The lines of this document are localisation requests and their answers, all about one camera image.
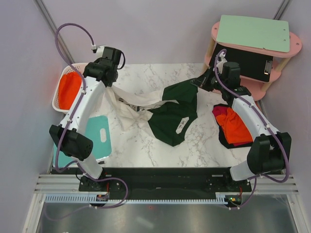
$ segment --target white garment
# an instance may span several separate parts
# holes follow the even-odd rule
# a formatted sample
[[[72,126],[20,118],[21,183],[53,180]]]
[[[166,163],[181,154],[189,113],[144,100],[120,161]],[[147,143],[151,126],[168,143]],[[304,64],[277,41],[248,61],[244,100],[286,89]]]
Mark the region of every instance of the white garment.
[[[166,102],[178,103],[176,100],[162,101],[163,91],[164,89],[136,95],[115,86],[106,88],[107,97],[118,114],[122,129],[126,131],[137,121],[138,126],[151,136],[154,135],[149,127],[148,120],[153,113],[147,110],[158,108]]]

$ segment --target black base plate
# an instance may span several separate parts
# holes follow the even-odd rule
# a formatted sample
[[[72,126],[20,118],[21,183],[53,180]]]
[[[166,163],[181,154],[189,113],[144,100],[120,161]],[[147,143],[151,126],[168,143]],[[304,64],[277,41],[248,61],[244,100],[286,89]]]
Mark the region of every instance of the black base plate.
[[[251,192],[247,181],[231,179],[230,168],[105,168],[102,178],[117,177],[128,186],[128,200],[215,199],[217,192]],[[106,192],[107,183],[82,177],[79,191]],[[109,198],[121,200],[125,186],[109,181]]]

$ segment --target white marble table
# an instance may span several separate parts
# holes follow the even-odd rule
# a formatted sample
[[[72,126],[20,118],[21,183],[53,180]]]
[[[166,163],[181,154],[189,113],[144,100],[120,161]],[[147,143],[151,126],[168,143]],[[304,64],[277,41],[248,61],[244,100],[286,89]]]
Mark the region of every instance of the white marble table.
[[[200,75],[202,64],[126,65],[119,71],[117,87],[132,93],[147,93]],[[213,105],[225,103],[219,94],[199,89],[198,118],[188,128],[185,141],[171,147],[149,136],[137,124],[122,131],[115,111],[105,96],[91,115],[106,115],[112,153],[108,167],[220,167],[234,166],[246,159],[249,148],[227,149],[218,140]]]

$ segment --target white basket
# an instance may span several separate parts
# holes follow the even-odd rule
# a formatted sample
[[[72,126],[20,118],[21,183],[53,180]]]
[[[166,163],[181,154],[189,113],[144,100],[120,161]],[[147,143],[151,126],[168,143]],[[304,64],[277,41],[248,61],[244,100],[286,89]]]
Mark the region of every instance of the white basket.
[[[78,71],[80,71],[81,73],[84,72],[84,69],[85,67],[87,66],[87,63],[74,63],[72,64],[73,67],[75,67]],[[59,83],[60,83],[60,80],[62,78],[62,76],[64,74],[68,74],[70,72],[73,72],[74,70],[70,67],[70,66],[67,66],[62,74],[60,75],[60,78],[59,78],[59,81],[58,81],[58,84],[57,84],[57,87],[56,87],[56,90],[54,92],[54,96],[53,96],[53,100],[52,100],[52,106],[53,106],[53,109],[55,109],[56,111],[58,112],[61,112],[61,113],[67,113],[69,112],[69,110],[64,110],[64,109],[60,109],[59,108],[59,103],[58,103],[58,87],[59,87]]]

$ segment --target gray wall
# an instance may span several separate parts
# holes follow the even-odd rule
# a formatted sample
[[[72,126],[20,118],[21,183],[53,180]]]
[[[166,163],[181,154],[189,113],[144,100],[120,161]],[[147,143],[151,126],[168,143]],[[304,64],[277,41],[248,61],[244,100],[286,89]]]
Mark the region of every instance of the gray wall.
[[[32,0],[0,2],[0,232],[21,232],[52,151],[51,100],[63,63]]]
[[[291,173],[311,222],[311,1],[293,1],[282,20],[302,40],[302,51],[287,64],[263,99],[269,120],[292,136]]]
[[[85,26],[97,45],[124,51],[128,64],[202,63],[221,15],[273,18],[282,0],[42,0],[57,26]],[[61,32],[75,62],[94,60],[89,38]]]

